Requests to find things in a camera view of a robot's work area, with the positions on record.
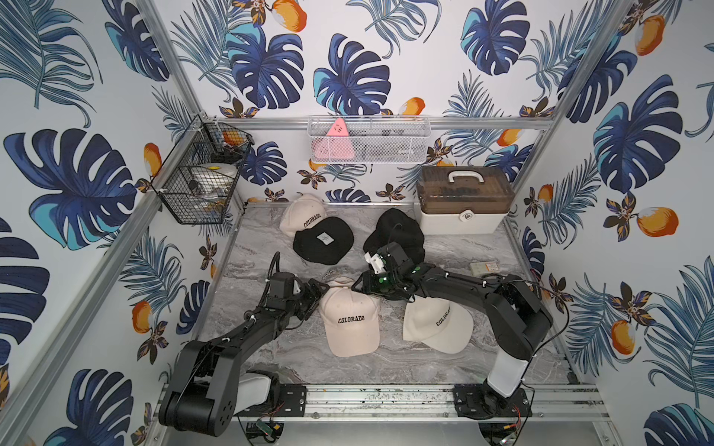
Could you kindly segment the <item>cream colorado cap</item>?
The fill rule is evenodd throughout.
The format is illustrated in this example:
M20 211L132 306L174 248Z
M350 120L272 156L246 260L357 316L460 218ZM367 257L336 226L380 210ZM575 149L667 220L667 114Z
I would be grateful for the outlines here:
M279 225L280 231L294 238L298 232L308 230L327 218L324 202L312 194L303 194L286 208Z
M366 355L379 348L379 300L353 291L353 284L353 279L336 278L328 283L319 302L329 349L340 358Z
M415 297L405 307L403 340L418 342L445 354L466 349L473 329L472 314L445 299Z

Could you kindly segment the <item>black cap with white label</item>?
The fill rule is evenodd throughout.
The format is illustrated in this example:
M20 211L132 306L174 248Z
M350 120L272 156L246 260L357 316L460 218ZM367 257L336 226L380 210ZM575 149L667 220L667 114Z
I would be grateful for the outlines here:
M327 217L312 228L297 232L293 250L304 260L334 266L354 245L351 227L339 217Z

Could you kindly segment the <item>cream Colorado cap back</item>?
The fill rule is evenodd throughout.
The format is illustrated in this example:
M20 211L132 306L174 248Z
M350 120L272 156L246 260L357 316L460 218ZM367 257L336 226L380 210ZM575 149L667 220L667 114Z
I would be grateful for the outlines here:
M308 230L327 218L324 202L312 194L303 194L286 208L279 225L280 231L294 238L298 232Z

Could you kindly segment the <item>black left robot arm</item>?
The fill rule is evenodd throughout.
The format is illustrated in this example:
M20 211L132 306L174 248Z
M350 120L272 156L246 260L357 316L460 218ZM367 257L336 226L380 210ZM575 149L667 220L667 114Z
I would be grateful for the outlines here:
M323 282L281 271L276 253L258 305L245 314L244 322L227 334L193 340L182 349L158 411L159 423L221 436L235 414L254 405L240 390L245 360L286 332L292 318L310 319L328 290Z

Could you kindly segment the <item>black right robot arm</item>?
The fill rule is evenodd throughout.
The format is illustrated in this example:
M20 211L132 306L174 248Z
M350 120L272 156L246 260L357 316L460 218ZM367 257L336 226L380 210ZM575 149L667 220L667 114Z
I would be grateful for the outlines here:
M366 262L369 269L353 285L356 292L411 304L417 297L441 298L485 314L499 347L485 387L502 398L516 393L553 324L526 280L514 274L478 279L416 263L398 243L367 254Z

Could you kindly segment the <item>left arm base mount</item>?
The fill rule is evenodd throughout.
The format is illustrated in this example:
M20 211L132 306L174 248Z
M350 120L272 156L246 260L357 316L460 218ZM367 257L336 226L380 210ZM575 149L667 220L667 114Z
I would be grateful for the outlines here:
M236 415L242 417L303 417L308 388L282 384L277 375L254 371L240 378Z

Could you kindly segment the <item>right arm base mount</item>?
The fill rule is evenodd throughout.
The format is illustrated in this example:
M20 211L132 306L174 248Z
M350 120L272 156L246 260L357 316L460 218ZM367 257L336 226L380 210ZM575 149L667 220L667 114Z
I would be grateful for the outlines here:
M503 397L487 384L455 385L454 407L458 417L474 420L493 418L524 418L531 416L531 401L519 387L509 397Z

